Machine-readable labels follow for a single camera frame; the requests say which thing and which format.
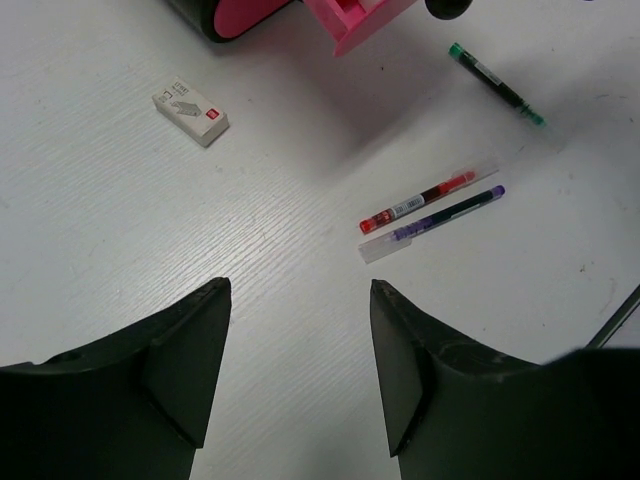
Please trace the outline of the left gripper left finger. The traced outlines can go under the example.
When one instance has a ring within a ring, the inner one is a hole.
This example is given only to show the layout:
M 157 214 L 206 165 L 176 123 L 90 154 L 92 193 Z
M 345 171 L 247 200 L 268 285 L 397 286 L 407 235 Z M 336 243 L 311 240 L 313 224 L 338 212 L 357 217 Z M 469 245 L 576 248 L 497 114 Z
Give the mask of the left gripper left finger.
M 106 337 L 1 370 L 5 479 L 186 479 L 230 324 L 215 278 Z

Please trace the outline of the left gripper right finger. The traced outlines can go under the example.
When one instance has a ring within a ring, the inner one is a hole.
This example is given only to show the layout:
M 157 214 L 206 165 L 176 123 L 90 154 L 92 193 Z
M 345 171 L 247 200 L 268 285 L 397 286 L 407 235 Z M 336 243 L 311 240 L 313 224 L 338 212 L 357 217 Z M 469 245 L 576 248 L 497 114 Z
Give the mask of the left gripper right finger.
M 392 457 L 405 479 L 635 479 L 639 348 L 632 294 L 583 348 L 546 364 L 499 352 L 390 283 L 370 324 Z

